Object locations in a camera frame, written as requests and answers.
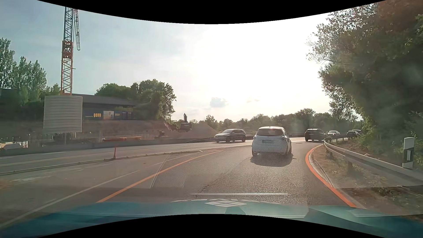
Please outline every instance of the white panel sign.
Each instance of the white panel sign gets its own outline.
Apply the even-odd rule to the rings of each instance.
[[[44,134],[82,132],[82,97],[46,96]]]

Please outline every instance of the orange lane marking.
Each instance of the orange lane marking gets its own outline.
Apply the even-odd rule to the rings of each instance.
[[[197,159],[197,158],[200,158],[200,157],[203,157],[203,156],[206,156],[206,155],[211,155],[211,154],[214,154],[214,153],[217,153],[217,152],[219,152],[219,151],[212,152],[212,153],[205,154],[205,155],[200,155],[200,156],[197,156],[197,157],[191,158],[191,159],[189,159],[189,160],[186,160],[186,161],[180,162],[180,163],[178,163],[178,164],[175,164],[175,165],[174,165],[174,166],[172,166],[172,167],[169,167],[169,168],[166,168],[166,169],[164,169],[164,170],[161,170],[161,171],[159,171],[159,172],[157,172],[157,173],[155,173],[155,174],[152,174],[152,175],[150,175],[150,176],[148,176],[148,177],[146,177],[146,178],[144,178],[144,179],[142,179],[142,180],[140,180],[140,181],[138,181],[138,182],[136,182],[136,183],[133,183],[133,184],[131,184],[131,185],[127,186],[126,188],[123,188],[123,189],[121,189],[121,190],[119,190],[119,191],[117,191],[117,192],[115,192],[115,193],[113,193],[113,194],[111,194],[111,195],[109,195],[109,196],[107,196],[107,197],[105,197],[105,198],[103,198],[103,199],[99,200],[98,202],[104,202],[104,201],[107,201],[107,200],[111,199],[112,197],[114,197],[114,196],[116,196],[116,195],[118,195],[118,194],[121,194],[121,193],[123,193],[124,191],[126,191],[126,190],[128,190],[128,189],[130,189],[130,188],[132,188],[132,187],[134,187],[134,186],[136,186],[136,185],[138,185],[138,184],[140,184],[140,183],[142,183],[142,182],[145,182],[146,180],[149,180],[149,179],[151,179],[151,178],[153,178],[153,177],[155,177],[155,176],[157,176],[157,175],[159,175],[159,174],[161,174],[161,173],[166,172],[166,171],[167,171],[167,170],[169,170],[169,169],[173,169],[173,168],[175,168],[175,167],[177,167],[177,166],[179,166],[179,165],[181,165],[181,164],[184,164],[184,163],[186,163],[186,162],[192,161],[192,160],[194,160],[194,159]]]
[[[342,201],[344,201],[348,206],[353,207],[353,208],[357,208],[357,206],[351,202],[350,200],[348,200],[348,198],[346,198],[344,195],[342,195],[336,188],[332,187],[328,182],[326,182],[326,180],[324,180],[324,178],[322,178],[313,168],[313,166],[310,164],[310,160],[308,159],[310,154],[319,146],[316,146],[314,148],[312,148],[307,155],[305,156],[305,162],[307,163],[308,168],[310,169],[310,171],[314,174],[314,176],[316,176],[316,178],[318,178],[326,187],[328,187],[333,193],[335,193],[336,196],[338,196]]]

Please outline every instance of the car hood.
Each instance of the car hood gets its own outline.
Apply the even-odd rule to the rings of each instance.
[[[230,133],[219,133],[219,134],[216,134],[215,136],[226,136],[226,135],[229,135]]]
[[[382,237],[418,237],[423,224],[347,206],[284,205],[247,199],[189,199],[169,202],[102,202],[57,212],[0,231],[2,238],[23,238],[155,216],[236,214],[287,218],[357,230]]]

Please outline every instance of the asphalt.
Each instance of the asphalt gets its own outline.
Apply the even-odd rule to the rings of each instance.
[[[305,163],[306,154],[317,145],[318,142],[305,142],[304,138],[292,138],[291,155],[257,158],[251,157],[251,142],[125,147],[119,148],[124,156],[196,149],[201,152],[2,176],[0,229],[95,202],[224,198],[295,205],[346,205],[310,172]],[[51,161],[110,158],[110,155],[113,155],[112,149],[14,156],[14,163],[24,163],[12,166],[22,168]]]

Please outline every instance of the sky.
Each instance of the sky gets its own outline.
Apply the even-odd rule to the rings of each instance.
[[[15,60],[38,60],[47,84],[60,84],[64,7],[35,0],[0,1],[0,38]],[[172,119],[251,119],[327,112],[318,78],[306,59],[307,38],[327,14],[273,22],[195,25],[151,22],[80,10],[81,50],[74,52],[73,92],[94,94],[105,83],[130,86],[157,79],[177,97]]]

